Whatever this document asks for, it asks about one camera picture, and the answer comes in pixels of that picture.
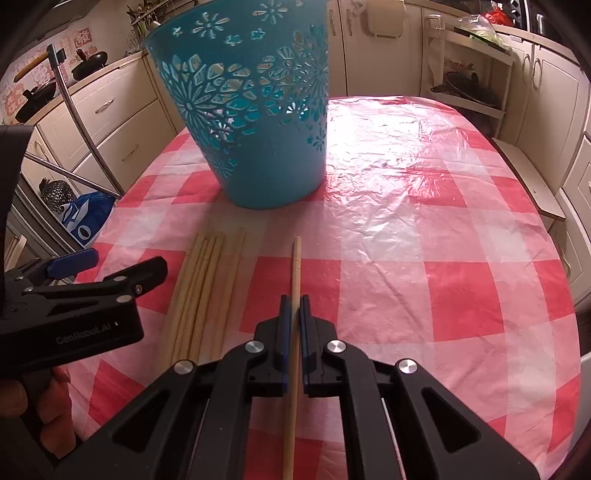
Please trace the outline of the person left hand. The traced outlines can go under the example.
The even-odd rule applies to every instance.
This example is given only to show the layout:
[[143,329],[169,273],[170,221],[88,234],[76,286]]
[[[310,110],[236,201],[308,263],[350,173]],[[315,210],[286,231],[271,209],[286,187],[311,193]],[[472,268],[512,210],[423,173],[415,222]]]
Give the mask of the person left hand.
[[[65,367],[54,367],[48,386],[33,401],[42,428],[39,438],[45,450],[61,459],[76,446],[69,395],[71,378]],[[24,386],[14,379],[1,379],[1,417],[16,418],[26,412],[29,400]]]

